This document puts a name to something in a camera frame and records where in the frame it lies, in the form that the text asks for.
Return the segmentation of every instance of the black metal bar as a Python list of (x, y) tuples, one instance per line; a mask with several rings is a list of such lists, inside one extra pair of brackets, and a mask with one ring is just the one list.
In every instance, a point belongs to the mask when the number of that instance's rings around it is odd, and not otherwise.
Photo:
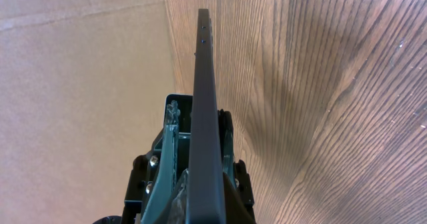
[(225, 223), (214, 61), (207, 9), (199, 9), (195, 53), (186, 222)]

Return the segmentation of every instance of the bolt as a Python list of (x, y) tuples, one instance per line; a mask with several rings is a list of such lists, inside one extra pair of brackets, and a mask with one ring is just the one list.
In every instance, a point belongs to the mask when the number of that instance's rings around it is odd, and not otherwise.
[(149, 164), (154, 167), (155, 165), (157, 165), (159, 163), (159, 158), (155, 155), (152, 155), (151, 158), (149, 159)]
[(147, 184), (147, 187), (145, 188), (145, 192), (147, 193), (147, 194), (149, 194), (149, 192), (151, 191), (151, 187), (153, 186), (153, 183), (148, 183)]

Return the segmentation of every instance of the cardboard sheet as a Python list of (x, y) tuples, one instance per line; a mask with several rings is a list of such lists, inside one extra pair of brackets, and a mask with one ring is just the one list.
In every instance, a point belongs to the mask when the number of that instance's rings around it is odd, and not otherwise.
[(121, 215), (174, 92), (164, 0), (0, 0), (0, 219)]

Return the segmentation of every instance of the brown wood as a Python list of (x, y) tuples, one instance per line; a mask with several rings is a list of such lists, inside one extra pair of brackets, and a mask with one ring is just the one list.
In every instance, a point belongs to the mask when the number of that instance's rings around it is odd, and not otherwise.
[(166, 0), (177, 90), (198, 8), (258, 223), (427, 222), (426, 0)]

